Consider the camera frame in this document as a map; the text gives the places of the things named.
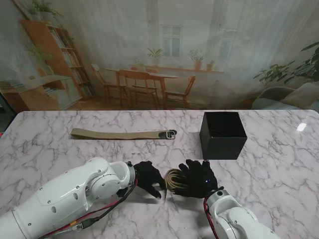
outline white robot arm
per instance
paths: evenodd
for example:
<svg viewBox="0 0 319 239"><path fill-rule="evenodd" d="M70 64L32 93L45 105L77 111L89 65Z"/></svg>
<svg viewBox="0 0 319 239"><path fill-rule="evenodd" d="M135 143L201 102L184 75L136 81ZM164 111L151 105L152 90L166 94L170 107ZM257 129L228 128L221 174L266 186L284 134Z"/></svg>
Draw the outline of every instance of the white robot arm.
<svg viewBox="0 0 319 239"><path fill-rule="evenodd" d="M132 185L135 170L124 162L93 158L43 185L0 218L5 239L37 239L88 213L92 204Z"/></svg>
<svg viewBox="0 0 319 239"><path fill-rule="evenodd" d="M243 208L226 190L215 192L204 203L212 217L212 229L218 237L216 239L280 239L270 228L259 223L255 214Z"/></svg>

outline belt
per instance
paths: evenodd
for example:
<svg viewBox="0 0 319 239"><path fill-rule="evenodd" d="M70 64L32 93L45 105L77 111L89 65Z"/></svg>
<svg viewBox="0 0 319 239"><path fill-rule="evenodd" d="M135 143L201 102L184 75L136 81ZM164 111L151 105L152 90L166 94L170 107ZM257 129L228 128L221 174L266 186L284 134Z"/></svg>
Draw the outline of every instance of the belt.
<svg viewBox="0 0 319 239"><path fill-rule="evenodd" d="M73 128L71 135L79 139L137 140L137 139L175 139L176 130L147 131L135 133L104 133Z"/></svg>
<svg viewBox="0 0 319 239"><path fill-rule="evenodd" d="M166 184L165 198L167 195L167 190L174 191L176 188L189 188L189 186L185 183L186 178L184 173L176 168L170 169L166 173L164 180Z"/></svg>

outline windowsill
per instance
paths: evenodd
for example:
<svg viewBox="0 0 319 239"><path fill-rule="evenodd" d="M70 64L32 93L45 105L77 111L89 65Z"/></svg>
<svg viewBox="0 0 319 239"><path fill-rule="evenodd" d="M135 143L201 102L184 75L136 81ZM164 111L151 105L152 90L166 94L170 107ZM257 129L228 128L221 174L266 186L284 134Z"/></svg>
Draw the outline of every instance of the windowsill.
<svg viewBox="0 0 319 239"><path fill-rule="evenodd" d="M183 68L162 67L162 66L146 66L146 67L163 69L163 70L192 71L192 72L205 72L205 73L224 73L223 71L206 71L206 70L183 69Z"/></svg>

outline red cable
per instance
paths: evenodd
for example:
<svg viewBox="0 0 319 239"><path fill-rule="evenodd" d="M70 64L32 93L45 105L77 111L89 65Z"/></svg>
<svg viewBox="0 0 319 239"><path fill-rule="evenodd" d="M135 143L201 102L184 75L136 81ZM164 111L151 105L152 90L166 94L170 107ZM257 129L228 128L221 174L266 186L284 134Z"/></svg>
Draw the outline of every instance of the red cable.
<svg viewBox="0 0 319 239"><path fill-rule="evenodd" d="M49 232L49 233L43 235L41 238L47 237L47 236L52 235L52 234L54 234L54 233L57 233L57 232L59 232L59 231L61 231L61 230L63 230L63 229L66 229L66 228L68 228L68 227L74 225L74 224L73 224L74 222L80 221L80 220L82 220L83 218L86 218L86 217L88 217L88 216L90 216L90 215L92 215L92 214L94 214L94 213L97 213L97 212L102 211L102 210L104 210L104 209L110 208L111 206L113 206L113 205L116 204L117 202L118 202L118 201L116 201L116 202L114 202L114 203L111 203L111 204L109 204L109 205L106 205L106 206L104 206L104 207L102 207L102 208L100 208L100 209L98 209L98 210L96 210L96 211L92 211L92 212L90 212L90 213L88 213L88 214L86 214L86 215L84 215L84 216L82 216L82 217L80 217L80 218L74 220L73 222L69 223L68 225L65 225L65 226L63 226L63 227L60 227L60 228L58 228L58 229L56 229L56 230L54 230L54 231L51 231L51 232Z"/></svg>
<svg viewBox="0 0 319 239"><path fill-rule="evenodd" d="M214 233L214 236L216 237L216 239L219 239L218 235L217 235L217 232L215 230L215 227L214 227L214 224L210 218L210 215L209 215L209 212L207 210L207 198L204 199L204 211L205 211L205 214L207 216L207 220L209 222L209 225L210 225L210 228L212 229L213 233Z"/></svg>

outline black cardboard box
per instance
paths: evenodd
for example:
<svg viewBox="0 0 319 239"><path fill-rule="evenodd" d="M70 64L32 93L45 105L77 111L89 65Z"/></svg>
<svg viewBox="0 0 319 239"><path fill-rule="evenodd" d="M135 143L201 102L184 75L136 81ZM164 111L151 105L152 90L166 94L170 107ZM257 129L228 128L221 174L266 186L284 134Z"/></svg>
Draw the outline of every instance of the black cardboard box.
<svg viewBox="0 0 319 239"><path fill-rule="evenodd" d="M238 112L205 112L200 133L203 159L237 159L247 135Z"/></svg>

